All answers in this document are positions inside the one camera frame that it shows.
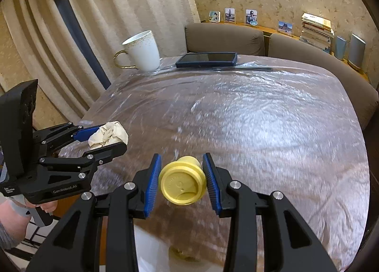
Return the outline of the person left hand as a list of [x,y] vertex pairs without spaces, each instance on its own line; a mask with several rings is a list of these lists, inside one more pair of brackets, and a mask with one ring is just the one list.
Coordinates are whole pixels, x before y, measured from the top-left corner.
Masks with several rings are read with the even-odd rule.
[[1,247],[10,249],[17,246],[26,236],[26,229],[31,220],[28,209],[40,207],[46,213],[51,213],[57,208],[57,201],[34,205],[27,199],[25,204],[15,203],[7,199],[1,203]]

